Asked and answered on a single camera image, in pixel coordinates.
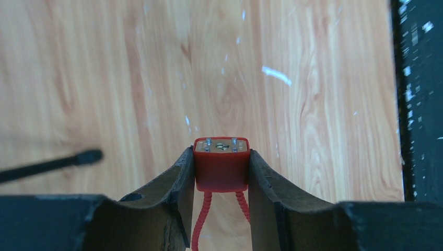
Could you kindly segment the red cable lock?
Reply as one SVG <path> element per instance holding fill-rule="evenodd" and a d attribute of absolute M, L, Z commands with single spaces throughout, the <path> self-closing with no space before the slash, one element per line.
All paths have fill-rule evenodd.
<path fill-rule="evenodd" d="M 198 250 L 201 230 L 214 193 L 235 193 L 244 216 L 250 222 L 250 210 L 244 195 L 249 185 L 249 141 L 228 136 L 198 138 L 193 144 L 193 156 L 196 188 L 204 193 L 191 238 L 191 249 Z"/>

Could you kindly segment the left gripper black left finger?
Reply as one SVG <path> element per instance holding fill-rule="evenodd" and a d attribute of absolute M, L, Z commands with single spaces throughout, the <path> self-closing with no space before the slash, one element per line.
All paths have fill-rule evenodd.
<path fill-rule="evenodd" d="M 155 179 L 104 195 L 2 195 L 1 250 L 185 250 L 194 198 L 190 147 Z"/>

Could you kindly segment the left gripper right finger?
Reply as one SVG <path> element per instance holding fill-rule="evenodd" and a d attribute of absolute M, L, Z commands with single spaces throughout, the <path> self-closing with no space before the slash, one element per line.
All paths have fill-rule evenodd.
<path fill-rule="evenodd" d="M 442 250 L 442 206 L 429 202 L 330 203 L 250 152 L 254 250 Z"/>

